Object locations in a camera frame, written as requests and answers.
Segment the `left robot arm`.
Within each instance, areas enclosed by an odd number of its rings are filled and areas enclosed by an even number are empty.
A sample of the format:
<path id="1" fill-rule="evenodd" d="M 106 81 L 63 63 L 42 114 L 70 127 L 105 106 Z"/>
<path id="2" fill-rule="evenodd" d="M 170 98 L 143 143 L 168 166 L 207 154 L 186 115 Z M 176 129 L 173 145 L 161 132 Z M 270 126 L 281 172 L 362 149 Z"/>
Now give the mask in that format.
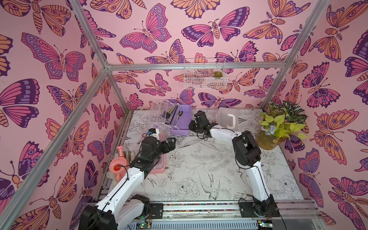
<path id="1" fill-rule="evenodd" d="M 176 138 L 160 141 L 158 137 L 153 135 L 143 139 L 138 155 L 125 170 L 125 176 L 104 199 L 83 210 L 79 230 L 122 230 L 135 218 L 150 217 L 150 199 L 131 194 L 147 178 L 159 159 L 175 150 Z"/>

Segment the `pink toolbox clear lid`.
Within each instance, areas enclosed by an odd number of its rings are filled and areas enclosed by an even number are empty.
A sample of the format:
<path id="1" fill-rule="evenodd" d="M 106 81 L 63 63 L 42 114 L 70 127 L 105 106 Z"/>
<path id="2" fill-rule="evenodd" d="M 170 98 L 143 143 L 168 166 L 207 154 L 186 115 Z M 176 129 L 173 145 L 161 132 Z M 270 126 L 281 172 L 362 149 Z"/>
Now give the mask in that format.
<path id="1" fill-rule="evenodd" d="M 140 142 L 142 142 L 144 140 L 144 138 L 146 136 L 148 136 L 148 130 L 146 130 L 147 132 L 143 132 L 142 135 L 141 135 L 141 140 Z M 160 132 L 159 131 L 159 134 L 156 135 L 156 134 L 153 134 L 155 137 L 159 137 L 160 141 L 164 141 L 166 140 L 166 134 L 165 132 Z M 161 173 L 165 173 L 165 156 L 166 155 L 163 155 L 161 156 L 161 158 L 156 162 L 154 168 L 151 170 L 150 174 L 161 174 Z"/>

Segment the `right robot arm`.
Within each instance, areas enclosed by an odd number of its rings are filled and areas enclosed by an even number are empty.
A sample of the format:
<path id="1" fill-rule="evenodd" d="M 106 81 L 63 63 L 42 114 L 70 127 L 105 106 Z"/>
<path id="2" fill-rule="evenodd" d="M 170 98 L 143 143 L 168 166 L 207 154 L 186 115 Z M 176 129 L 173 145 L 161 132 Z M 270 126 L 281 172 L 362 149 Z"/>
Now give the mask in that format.
<path id="1" fill-rule="evenodd" d="M 217 123 L 211 123 L 205 112 L 201 110 L 194 114 L 189 130 L 203 134 L 204 138 L 215 138 L 233 146 L 237 166 L 247 171 L 253 191 L 254 212 L 257 216 L 267 216 L 272 209 L 277 208 L 262 172 L 261 149 L 250 131 L 234 131 Z"/>

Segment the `purple toolbox clear lid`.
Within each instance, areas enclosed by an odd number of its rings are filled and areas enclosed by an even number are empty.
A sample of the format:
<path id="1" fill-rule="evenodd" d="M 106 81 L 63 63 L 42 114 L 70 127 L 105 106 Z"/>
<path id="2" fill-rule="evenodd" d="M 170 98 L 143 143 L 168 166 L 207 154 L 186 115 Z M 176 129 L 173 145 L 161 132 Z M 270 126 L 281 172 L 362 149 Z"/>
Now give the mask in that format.
<path id="1" fill-rule="evenodd" d="M 178 105 L 178 109 L 174 115 L 171 124 L 165 124 L 164 118 L 161 114 L 164 111 L 169 111 L 172 107 Z M 180 111 L 183 111 L 181 117 L 178 117 Z M 152 102 L 148 116 L 149 128 L 157 128 L 160 131 L 169 131 L 173 136 L 189 136 L 190 130 L 188 128 L 192 120 L 192 106 L 187 104 L 172 103 L 169 100 L 155 100 Z"/>

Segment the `white toolbox clear lid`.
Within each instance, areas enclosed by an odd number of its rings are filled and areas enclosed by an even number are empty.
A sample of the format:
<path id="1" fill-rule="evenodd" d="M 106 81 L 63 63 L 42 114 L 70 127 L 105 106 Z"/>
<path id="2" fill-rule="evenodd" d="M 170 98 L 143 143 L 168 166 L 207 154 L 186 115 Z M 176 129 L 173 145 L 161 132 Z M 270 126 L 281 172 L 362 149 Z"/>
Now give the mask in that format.
<path id="1" fill-rule="evenodd" d="M 216 123 L 233 131 L 239 130 L 239 111 L 231 108 L 219 108 L 216 114 Z"/>

